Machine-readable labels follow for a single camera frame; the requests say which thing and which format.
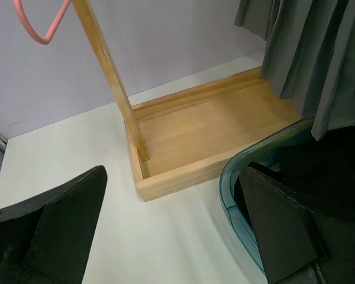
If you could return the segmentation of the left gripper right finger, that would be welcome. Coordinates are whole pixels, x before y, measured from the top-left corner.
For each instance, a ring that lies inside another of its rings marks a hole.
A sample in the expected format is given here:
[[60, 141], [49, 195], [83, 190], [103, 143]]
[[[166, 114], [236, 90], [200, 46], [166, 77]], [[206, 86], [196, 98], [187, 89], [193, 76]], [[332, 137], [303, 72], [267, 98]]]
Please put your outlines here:
[[355, 208], [294, 191], [252, 167], [239, 179], [268, 283], [355, 283]]

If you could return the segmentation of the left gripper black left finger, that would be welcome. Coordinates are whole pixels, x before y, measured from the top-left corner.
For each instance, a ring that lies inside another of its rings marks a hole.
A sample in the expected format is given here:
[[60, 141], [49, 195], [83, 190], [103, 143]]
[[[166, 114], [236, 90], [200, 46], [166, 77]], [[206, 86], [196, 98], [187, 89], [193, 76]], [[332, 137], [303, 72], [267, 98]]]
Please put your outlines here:
[[82, 283], [107, 186], [95, 166], [0, 209], [0, 283]]

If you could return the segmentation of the black dress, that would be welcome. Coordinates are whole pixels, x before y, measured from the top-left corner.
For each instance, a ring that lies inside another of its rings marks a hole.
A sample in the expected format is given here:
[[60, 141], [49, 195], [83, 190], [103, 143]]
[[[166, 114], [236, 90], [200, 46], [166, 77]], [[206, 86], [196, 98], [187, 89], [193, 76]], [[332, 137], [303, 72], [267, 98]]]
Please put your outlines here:
[[[355, 126], [328, 131], [320, 140], [305, 138], [305, 133], [299, 133], [298, 138], [297, 145], [284, 142], [272, 150], [278, 171], [255, 161], [247, 162], [241, 170], [252, 167], [294, 191], [342, 208], [355, 208]], [[253, 231], [239, 179], [241, 170], [235, 182], [235, 205], [242, 223]]]

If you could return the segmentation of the grey dress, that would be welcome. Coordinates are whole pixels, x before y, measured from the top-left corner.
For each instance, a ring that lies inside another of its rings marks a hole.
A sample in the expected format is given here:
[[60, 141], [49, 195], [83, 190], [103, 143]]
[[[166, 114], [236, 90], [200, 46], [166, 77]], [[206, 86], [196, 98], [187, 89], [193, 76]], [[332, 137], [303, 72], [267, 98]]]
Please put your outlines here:
[[355, 125], [355, 0], [241, 1], [235, 24], [266, 42], [260, 77], [315, 139]]

